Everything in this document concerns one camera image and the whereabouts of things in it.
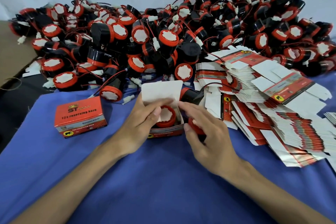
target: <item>blue tablecloth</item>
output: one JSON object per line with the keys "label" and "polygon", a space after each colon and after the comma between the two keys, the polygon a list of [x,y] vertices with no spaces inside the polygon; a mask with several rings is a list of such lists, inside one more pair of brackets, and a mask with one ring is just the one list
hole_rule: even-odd
{"label": "blue tablecloth", "polygon": [[[334,95],[335,73],[316,82]],[[64,139],[53,127],[56,107],[93,90],[41,96],[0,155],[0,224],[8,223],[72,171],[123,124],[135,100],[103,101],[108,126]],[[336,221],[336,176],[326,160],[286,167],[267,146],[253,146],[230,129],[237,154],[290,194]],[[272,223],[245,194],[205,170],[184,135],[147,140],[92,188],[69,223]]]}

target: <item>left hand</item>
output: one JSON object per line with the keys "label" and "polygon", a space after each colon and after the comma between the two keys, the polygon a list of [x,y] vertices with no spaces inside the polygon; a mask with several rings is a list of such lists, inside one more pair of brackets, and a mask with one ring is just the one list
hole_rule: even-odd
{"label": "left hand", "polygon": [[146,141],[151,127],[157,123],[161,106],[172,101],[173,99],[164,98],[145,106],[140,93],[130,115],[121,128],[106,141],[106,147],[116,147],[117,143],[123,156],[134,153]]}

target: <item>open box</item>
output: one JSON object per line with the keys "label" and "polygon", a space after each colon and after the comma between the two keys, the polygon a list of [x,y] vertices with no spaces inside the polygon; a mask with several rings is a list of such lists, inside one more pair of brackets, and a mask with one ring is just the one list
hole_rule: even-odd
{"label": "open box", "polygon": [[167,81],[167,82],[151,82],[142,85],[141,94],[142,101],[145,105],[152,103],[161,98],[172,98],[174,101],[169,104],[176,113],[175,125],[169,128],[152,128],[148,138],[177,136],[183,133],[183,118],[177,103],[180,99],[183,82]]}

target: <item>brown cardboard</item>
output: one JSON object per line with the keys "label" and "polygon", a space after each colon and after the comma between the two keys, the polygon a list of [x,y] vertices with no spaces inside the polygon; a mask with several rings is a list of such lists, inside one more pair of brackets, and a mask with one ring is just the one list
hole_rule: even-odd
{"label": "brown cardboard", "polygon": [[32,38],[27,38],[24,44],[18,44],[18,38],[9,29],[8,21],[0,21],[0,85],[18,75],[36,57]]}

